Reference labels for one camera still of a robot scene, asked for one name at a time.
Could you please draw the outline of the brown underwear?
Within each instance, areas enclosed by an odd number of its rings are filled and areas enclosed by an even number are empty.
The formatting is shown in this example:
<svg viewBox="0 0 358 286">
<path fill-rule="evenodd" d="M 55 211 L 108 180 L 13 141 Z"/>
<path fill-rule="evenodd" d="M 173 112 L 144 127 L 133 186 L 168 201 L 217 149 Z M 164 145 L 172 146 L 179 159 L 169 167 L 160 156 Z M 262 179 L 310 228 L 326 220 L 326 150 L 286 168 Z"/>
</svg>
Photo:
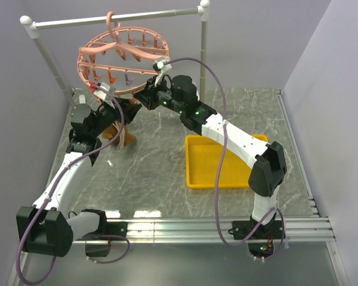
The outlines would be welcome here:
<svg viewBox="0 0 358 286">
<path fill-rule="evenodd" d="M 102 138 L 112 142 L 111 145 L 117 145 L 118 151 L 123 149 L 125 146 L 134 143 L 137 140 L 136 136 L 129 132 L 128 126 L 125 125 L 121 130 L 119 136 L 113 141 L 120 129 L 121 122 L 115 121 L 101 134 Z"/>
</svg>

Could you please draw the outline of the pink round clip hanger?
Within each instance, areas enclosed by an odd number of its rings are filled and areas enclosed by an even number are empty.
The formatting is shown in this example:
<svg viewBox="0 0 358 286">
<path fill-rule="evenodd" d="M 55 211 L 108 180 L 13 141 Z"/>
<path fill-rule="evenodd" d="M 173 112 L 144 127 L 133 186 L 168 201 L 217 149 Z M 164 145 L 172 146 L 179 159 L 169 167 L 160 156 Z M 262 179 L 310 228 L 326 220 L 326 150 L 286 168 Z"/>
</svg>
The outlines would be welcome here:
<svg viewBox="0 0 358 286">
<path fill-rule="evenodd" d="M 121 26 L 120 22 L 112 21 L 113 15 L 113 11 L 106 15 L 105 32 L 79 48 L 77 72 L 89 89 L 93 82 L 104 82 L 115 90 L 116 96 L 130 98 L 144 88 L 149 77 L 156 75 L 150 65 L 169 57 L 169 46 L 154 30 Z M 107 69 L 118 77 L 112 85 Z M 130 86 L 125 84 L 124 72 L 134 79 Z"/>
</svg>

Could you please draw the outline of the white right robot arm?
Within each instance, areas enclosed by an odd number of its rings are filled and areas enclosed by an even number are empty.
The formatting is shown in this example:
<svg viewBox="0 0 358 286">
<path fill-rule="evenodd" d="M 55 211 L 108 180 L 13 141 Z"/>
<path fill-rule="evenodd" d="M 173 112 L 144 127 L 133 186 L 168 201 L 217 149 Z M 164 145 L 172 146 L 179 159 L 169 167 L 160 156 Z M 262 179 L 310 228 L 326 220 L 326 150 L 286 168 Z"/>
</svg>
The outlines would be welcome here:
<svg viewBox="0 0 358 286">
<path fill-rule="evenodd" d="M 198 135 L 223 145 L 251 169 L 248 185 L 253 190 L 254 208 L 250 217 L 251 232 L 264 238 L 274 228 L 277 197 L 287 173 L 283 146 L 269 144 L 239 129 L 199 99 L 191 77 L 179 75 L 156 84 L 150 78 L 134 98 L 148 110 L 163 106 L 180 115 L 182 124 Z"/>
</svg>

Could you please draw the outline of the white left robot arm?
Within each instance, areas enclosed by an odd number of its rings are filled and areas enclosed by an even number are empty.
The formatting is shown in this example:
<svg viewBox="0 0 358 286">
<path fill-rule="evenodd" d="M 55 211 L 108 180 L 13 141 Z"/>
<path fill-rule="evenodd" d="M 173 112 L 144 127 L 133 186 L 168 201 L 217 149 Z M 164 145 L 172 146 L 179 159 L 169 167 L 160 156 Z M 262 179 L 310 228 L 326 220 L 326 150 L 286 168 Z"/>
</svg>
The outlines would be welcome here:
<svg viewBox="0 0 358 286">
<path fill-rule="evenodd" d="M 99 135 L 115 121 L 133 121 L 141 104 L 119 98 L 116 105 L 103 102 L 96 110 L 76 105 L 71 113 L 69 144 L 63 163 L 44 193 L 16 215 L 20 249 L 23 252 L 64 257 L 72 242 L 88 234 L 103 239 L 109 229 L 104 211 L 84 209 L 66 218 L 73 193 L 93 167 L 102 143 Z"/>
</svg>

